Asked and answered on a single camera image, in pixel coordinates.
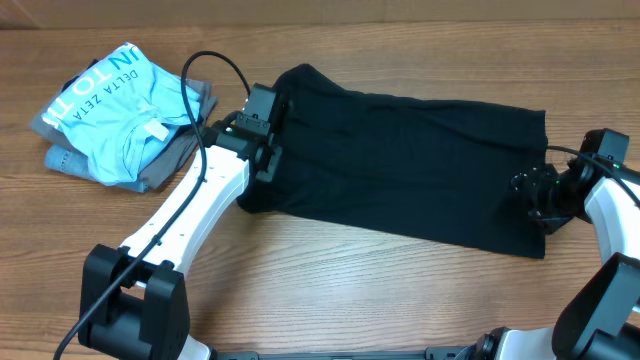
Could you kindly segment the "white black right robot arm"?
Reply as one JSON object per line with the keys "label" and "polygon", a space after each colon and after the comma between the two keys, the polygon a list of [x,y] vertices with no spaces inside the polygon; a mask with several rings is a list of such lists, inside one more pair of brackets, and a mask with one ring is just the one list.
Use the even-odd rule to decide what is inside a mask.
{"label": "white black right robot arm", "polygon": [[639,184],[601,178],[585,200],[603,265],[552,328],[500,329],[462,350],[458,359],[639,360]]}

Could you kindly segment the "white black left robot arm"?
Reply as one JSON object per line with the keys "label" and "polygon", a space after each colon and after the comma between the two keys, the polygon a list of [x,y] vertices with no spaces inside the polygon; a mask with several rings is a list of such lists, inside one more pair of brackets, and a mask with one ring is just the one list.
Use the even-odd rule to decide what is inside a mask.
{"label": "white black left robot arm", "polygon": [[271,179],[274,135],[225,127],[205,138],[187,174],[149,221],[117,248],[98,244],[82,274],[79,343],[117,359],[213,359],[190,333],[186,276],[225,210]]}

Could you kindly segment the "black t-shirt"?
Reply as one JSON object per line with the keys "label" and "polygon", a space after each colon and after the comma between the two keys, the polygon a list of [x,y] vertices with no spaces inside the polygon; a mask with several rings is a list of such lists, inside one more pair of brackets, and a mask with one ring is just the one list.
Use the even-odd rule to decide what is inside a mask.
{"label": "black t-shirt", "polygon": [[289,101],[282,158],[239,198],[243,210],[544,257],[511,184],[544,162],[543,111],[350,91],[308,64],[274,87]]}

